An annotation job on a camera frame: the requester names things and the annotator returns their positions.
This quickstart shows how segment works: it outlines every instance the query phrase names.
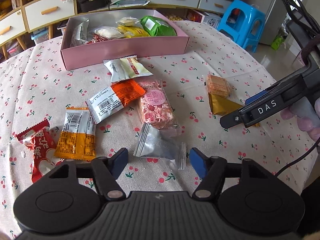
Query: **white refrigerator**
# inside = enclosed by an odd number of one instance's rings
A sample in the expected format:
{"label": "white refrigerator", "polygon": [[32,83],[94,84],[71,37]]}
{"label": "white refrigerator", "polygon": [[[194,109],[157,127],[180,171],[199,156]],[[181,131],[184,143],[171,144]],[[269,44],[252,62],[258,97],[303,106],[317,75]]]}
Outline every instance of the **white refrigerator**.
{"label": "white refrigerator", "polygon": [[260,43],[270,45],[286,18],[287,11],[281,0],[246,0],[250,5],[255,5],[266,14],[266,22]]}

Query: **pink snack package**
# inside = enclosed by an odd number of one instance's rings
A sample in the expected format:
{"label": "pink snack package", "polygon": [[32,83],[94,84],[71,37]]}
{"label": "pink snack package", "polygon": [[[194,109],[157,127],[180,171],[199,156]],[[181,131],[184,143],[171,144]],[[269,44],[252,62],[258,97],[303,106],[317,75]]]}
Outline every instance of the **pink snack package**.
{"label": "pink snack package", "polygon": [[157,129],[176,130],[173,136],[177,135],[176,118],[164,92],[161,80],[139,82],[139,85],[146,91],[139,100],[139,113],[141,121],[149,123]]}

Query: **metal screw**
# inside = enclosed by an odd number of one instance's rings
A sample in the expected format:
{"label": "metal screw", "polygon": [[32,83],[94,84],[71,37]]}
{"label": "metal screw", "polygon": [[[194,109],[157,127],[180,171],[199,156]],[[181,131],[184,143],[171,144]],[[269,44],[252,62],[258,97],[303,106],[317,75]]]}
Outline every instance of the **metal screw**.
{"label": "metal screw", "polygon": [[120,190],[110,190],[107,196],[109,198],[120,198],[123,196],[123,193]]}
{"label": "metal screw", "polygon": [[211,195],[211,192],[206,189],[200,189],[196,191],[196,196],[198,198],[207,198],[207,197],[210,197],[210,195]]}

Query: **snack package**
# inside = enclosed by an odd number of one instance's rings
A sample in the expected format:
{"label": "snack package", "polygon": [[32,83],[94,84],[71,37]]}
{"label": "snack package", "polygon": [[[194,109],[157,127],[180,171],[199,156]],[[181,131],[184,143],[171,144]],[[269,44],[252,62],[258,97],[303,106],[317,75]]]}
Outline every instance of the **snack package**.
{"label": "snack package", "polygon": [[108,39],[103,38],[97,34],[94,34],[93,39],[91,41],[86,42],[85,44],[96,43],[96,42],[100,42],[100,41],[108,41]]}
{"label": "snack package", "polygon": [[53,156],[56,143],[49,131],[50,126],[46,119],[17,135],[18,141],[33,151],[31,176],[33,183],[63,161],[63,159]]}
{"label": "snack package", "polygon": [[135,77],[153,75],[137,59],[137,56],[104,60],[103,64],[111,72],[111,82],[119,82]]}
{"label": "snack package", "polygon": [[139,82],[146,91],[138,103],[141,121],[157,129],[177,125],[172,108],[162,87],[161,80]]}
{"label": "snack package", "polygon": [[171,160],[178,170],[183,170],[186,166],[186,144],[166,138],[161,130],[144,123],[133,156],[165,158]]}
{"label": "snack package", "polygon": [[87,30],[88,30],[89,20],[80,23],[74,30],[71,38],[70,47],[80,46],[88,42],[87,40]]}
{"label": "snack package", "polygon": [[54,155],[65,159],[94,159],[95,134],[96,124],[88,108],[68,107]]}
{"label": "snack package", "polygon": [[149,37],[150,35],[142,28],[135,26],[119,26],[118,30],[126,38]]}
{"label": "snack package", "polygon": [[161,18],[145,16],[140,20],[140,23],[150,36],[177,36],[174,28]]}
{"label": "snack package", "polygon": [[121,26],[133,26],[135,24],[138,24],[140,20],[134,17],[123,17],[120,20],[116,22],[116,24]]}
{"label": "snack package", "polygon": [[100,37],[106,38],[108,40],[114,40],[124,37],[124,35],[120,31],[118,31],[116,27],[110,26],[100,26],[98,28],[93,29],[91,33],[97,34]]}
{"label": "snack package", "polygon": [[209,93],[209,105],[210,105],[212,114],[217,114],[222,116],[229,114],[242,107],[242,105],[240,104],[237,104],[228,99],[225,99],[223,97],[213,95],[210,93]]}
{"label": "snack package", "polygon": [[231,93],[229,83],[224,78],[207,75],[206,88],[208,93],[227,98]]}
{"label": "snack package", "polygon": [[118,112],[145,93],[133,79],[111,85],[86,101],[96,124]]}

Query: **white snack package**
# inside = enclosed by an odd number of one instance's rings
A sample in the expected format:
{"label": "white snack package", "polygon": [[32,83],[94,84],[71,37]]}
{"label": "white snack package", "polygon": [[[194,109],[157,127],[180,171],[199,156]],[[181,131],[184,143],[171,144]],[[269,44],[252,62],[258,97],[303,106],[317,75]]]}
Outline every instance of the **white snack package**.
{"label": "white snack package", "polygon": [[89,20],[80,23],[74,30],[71,38],[70,47],[76,47],[85,44],[87,41]]}
{"label": "white snack package", "polygon": [[92,30],[92,33],[97,34],[108,40],[114,40],[114,39],[119,39],[124,37],[123,33],[118,31],[116,27],[111,27],[111,26],[100,26]]}
{"label": "white snack package", "polygon": [[133,26],[135,24],[138,24],[139,22],[140,20],[134,17],[123,17],[120,20],[118,20],[116,24],[121,26]]}
{"label": "white snack package", "polygon": [[111,72],[112,83],[136,77],[153,75],[138,61],[136,55],[112,60],[104,60],[103,64]]}

